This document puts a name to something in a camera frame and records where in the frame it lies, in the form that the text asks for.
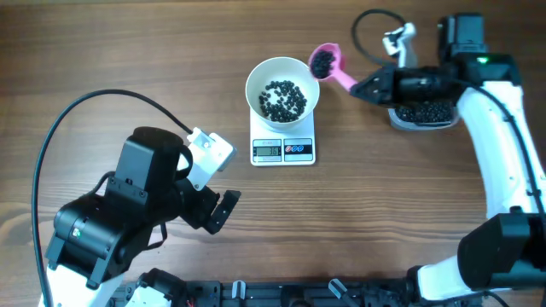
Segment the container of coffee beans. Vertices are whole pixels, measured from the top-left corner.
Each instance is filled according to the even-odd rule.
[[[390,108],[388,112],[391,126],[406,131],[449,128],[460,119],[449,101],[423,102],[414,107]]]
[[[276,57],[258,64],[247,79],[248,106],[271,130],[287,130],[313,112],[320,87],[302,61]]]

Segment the digital kitchen scale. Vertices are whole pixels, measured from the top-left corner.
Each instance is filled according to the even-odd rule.
[[[316,160],[315,120],[309,113],[286,130],[269,127],[250,111],[250,162],[255,166],[312,165]]]

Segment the wooden table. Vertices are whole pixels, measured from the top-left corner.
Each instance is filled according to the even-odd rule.
[[[38,300],[29,204],[44,134],[73,99],[103,88],[149,96],[188,126],[216,131],[240,149],[210,182],[216,191],[242,192],[224,229],[212,236],[179,219],[169,223],[167,243],[139,255],[128,281],[153,267],[185,280],[396,277],[454,254],[458,241],[485,220],[482,180],[464,124],[427,133],[394,130],[384,109],[349,97],[337,84],[322,84],[317,164],[249,163],[244,86],[253,67],[281,55],[306,61],[318,44],[336,42],[347,71],[364,78],[378,67],[353,48],[349,29],[358,13],[376,7],[415,23],[422,65],[436,63],[441,16],[483,13],[491,51],[511,54],[520,65],[526,114],[544,161],[540,2],[211,0],[0,8],[0,304]],[[383,52],[382,33],[395,27],[370,17],[360,30],[364,44]],[[181,132],[163,114],[120,96],[86,102],[65,119],[40,186],[44,246],[59,207],[115,169],[125,138],[142,125]],[[503,294],[518,306],[537,305],[540,295]]]

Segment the pink scoop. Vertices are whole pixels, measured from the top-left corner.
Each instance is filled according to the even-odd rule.
[[[317,80],[327,82],[337,81],[346,91],[351,91],[351,87],[357,83],[357,80],[343,71],[345,69],[345,56],[341,54],[340,46],[337,43],[324,43],[318,46],[309,57],[309,68],[311,68],[313,58],[321,50],[331,52],[334,55],[334,61],[331,63],[332,69],[330,69],[330,74],[326,78],[317,78]]]

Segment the coffee beans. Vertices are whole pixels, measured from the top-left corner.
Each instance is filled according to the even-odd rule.
[[[292,81],[271,81],[265,86],[265,90],[258,97],[264,117],[275,122],[289,123],[299,119],[304,112],[307,100],[299,86],[294,86]],[[269,90],[274,90],[277,99],[271,98],[271,93],[267,92]]]
[[[450,102],[424,102],[416,107],[397,107],[394,110],[403,121],[410,123],[442,123],[453,118]]]
[[[334,54],[329,51],[318,51],[311,63],[311,73],[315,78],[326,78],[330,75],[330,65],[335,60]]]

